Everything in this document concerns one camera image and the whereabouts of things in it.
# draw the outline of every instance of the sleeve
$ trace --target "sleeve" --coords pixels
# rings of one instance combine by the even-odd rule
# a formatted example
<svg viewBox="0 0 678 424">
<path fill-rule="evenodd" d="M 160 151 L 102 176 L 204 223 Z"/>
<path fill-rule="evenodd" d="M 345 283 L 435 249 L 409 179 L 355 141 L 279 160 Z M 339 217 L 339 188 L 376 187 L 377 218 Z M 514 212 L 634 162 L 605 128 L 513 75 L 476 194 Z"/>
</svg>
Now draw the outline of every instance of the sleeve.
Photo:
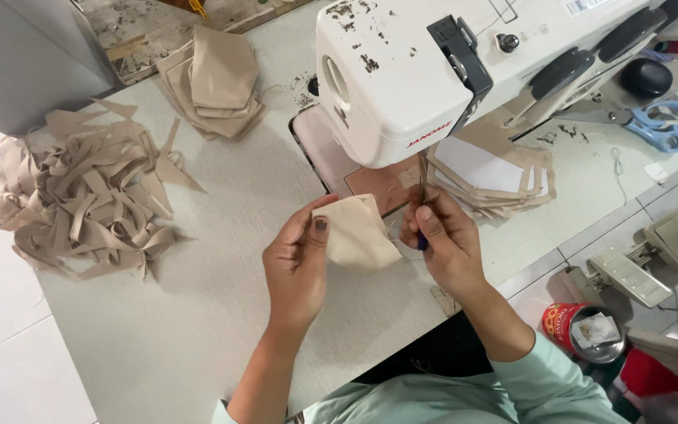
<svg viewBox="0 0 678 424">
<path fill-rule="evenodd" d="M 227 405 L 223 400 L 216 402 L 216 409 L 213 410 L 213 418 L 211 424 L 237 424 L 227 412 Z"/>
<path fill-rule="evenodd" d="M 606 392 L 536 332 L 532 351 L 514 362 L 491 361 L 521 423 L 626 423 Z"/>
</svg>

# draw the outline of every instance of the light green shirt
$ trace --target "light green shirt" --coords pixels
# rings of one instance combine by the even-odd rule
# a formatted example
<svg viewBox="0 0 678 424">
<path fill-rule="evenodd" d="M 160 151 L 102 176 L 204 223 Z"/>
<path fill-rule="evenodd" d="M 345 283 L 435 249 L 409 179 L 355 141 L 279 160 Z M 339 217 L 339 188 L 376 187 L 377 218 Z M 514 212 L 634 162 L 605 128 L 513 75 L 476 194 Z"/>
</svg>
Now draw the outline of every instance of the light green shirt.
<svg viewBox="0 0 678 424">
<path fill-rule="evenodd" d="M 535 346 L 494 371 L 449 378 L 398 376 L 377 386 L 350 383 L 304 411 L 310 424 L 348 423 L 626 423 L 606 393 L 577 364 L 536 334 Z M 212 424 L 232 424 L 219 401 Z"/>
</svg>

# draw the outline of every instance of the person's left hand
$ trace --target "person's left hand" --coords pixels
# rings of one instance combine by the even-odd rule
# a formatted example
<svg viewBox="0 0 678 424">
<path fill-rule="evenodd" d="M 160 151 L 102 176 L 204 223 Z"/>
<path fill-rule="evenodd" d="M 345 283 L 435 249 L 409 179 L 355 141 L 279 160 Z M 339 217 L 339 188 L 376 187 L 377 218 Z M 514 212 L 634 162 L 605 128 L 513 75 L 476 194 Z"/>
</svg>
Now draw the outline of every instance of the person's left hand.
<svg viewBox="0 0 678 424">
<path fill-rule="evenodd" d="M 325 217 L 311 219 L 311 214 L 338 199 L 337 195 L 319 197 L 298 210 L 263 251 L 270 327 L 306 332 L 323 307 L 329 222 Z"/>
</svg>

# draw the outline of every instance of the sticker label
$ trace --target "sticker label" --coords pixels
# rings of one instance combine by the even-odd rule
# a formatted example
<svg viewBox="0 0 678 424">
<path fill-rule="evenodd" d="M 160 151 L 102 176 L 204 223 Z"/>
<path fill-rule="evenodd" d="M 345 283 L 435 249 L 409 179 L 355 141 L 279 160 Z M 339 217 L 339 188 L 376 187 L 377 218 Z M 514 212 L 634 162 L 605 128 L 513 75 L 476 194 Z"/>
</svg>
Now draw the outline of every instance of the sticker label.
<svg viewBox="0 0 678 424">
<path fill-rule="evenodd" d="M 575 17 L 610 1 L 611 0 L 570 0 L 569 2 L 566 2 L 564 6 L 567 8 L 567 13 L 569 13 L 571 17 Z"/>
</svg>

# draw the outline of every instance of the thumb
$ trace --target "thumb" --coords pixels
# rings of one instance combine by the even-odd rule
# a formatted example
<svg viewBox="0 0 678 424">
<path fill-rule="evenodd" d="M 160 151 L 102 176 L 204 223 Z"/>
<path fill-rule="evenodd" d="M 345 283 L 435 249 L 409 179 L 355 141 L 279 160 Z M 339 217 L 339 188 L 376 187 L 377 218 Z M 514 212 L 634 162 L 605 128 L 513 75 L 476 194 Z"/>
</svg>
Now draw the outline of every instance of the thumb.
<svg viewBox="0 0 678 424">
<path fill-rule="evenodd" d="M 444 224 L 441 223 L 430 207 L 427 205 L 418 207 L 415 212 L 415 218 L 417 220 L 417 225 L 420 227 L 420 231 L 426 236 L 428 244 L 433 247 L 433 250 L 437 254 L 452 251 L 456 247 L 454 242 L 451 241 L 446 234 Z"/>
<path fill-rule="evenodd" d="M 307 230 L 302 268 L 314 272 L 324 270 L 326 266 L 326 245 L 328 244 L 328 218 L 315 217 Z"/>
</svg>

